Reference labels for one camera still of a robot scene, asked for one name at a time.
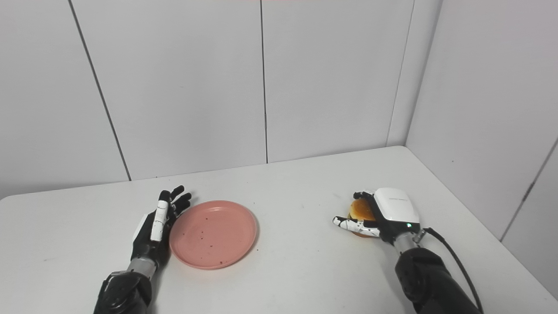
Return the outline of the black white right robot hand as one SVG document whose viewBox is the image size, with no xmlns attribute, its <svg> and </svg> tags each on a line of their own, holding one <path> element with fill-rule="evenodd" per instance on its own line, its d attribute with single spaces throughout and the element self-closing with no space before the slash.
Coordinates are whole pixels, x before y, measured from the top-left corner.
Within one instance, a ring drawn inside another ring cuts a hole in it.
<svg viewBox="0 0 558 314">
<path fill-rule="evenodd" d="M 408 194 L 396 188 L 357 191 L 347 217 L 332 223 L 361 237 L 376 237 L 394 245 L 399 237 L 415 240 L 421 232 L 420 217 Z"/>
</svg>

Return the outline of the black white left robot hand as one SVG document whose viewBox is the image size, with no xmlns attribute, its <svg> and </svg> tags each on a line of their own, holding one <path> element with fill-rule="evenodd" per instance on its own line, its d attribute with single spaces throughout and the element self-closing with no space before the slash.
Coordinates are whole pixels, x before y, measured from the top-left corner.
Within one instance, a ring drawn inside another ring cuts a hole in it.
<svg viewBox="0 0 558 314">
<path fill-rule="evenodd" d="M 131 260 L 148 259 L 157 268 L 170 258 L 170 231 L 177 219 L 190 207 L 192 194 L 179 185 L 173 191 L 163 190 L 157 207 L 141 219 L 133 237 Z"/>
</svg>

